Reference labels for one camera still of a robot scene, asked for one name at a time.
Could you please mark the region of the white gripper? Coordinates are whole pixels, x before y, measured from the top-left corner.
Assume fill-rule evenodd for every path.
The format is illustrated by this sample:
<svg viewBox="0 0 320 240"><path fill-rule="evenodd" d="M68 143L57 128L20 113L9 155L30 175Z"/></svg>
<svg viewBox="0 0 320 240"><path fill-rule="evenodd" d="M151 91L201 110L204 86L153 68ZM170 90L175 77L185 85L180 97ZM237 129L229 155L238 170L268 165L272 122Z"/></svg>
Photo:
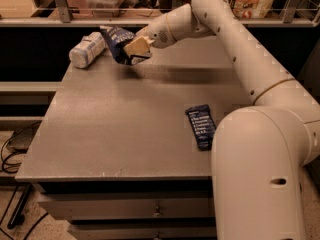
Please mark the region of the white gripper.
<svg viewBox="0 0 320 240"><path fill-rule="evenodd" d="M153 19L136 35L138 37L123 48L124 52L130 56L131 65L137 65L150 59L152 57L149 52L151 45L163 49L175 43L175 39L169 30L166 14Z"/></svg>

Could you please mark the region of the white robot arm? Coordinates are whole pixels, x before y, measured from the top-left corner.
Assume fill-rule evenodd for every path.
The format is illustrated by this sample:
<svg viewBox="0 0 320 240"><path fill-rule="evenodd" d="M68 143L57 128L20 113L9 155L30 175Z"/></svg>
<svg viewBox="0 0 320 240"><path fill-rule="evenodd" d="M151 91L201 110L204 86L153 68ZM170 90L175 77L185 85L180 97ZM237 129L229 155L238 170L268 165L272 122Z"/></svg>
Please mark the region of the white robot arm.
<svg viewBox="0 0 320 240"><path fill-rule="evenodd" d="M299 184L320 155L320 106L234 16L228 0L191 0L153 21L128 56L213 33L250 100L227 115L212 144L218 240L306 240Z"/></svg>

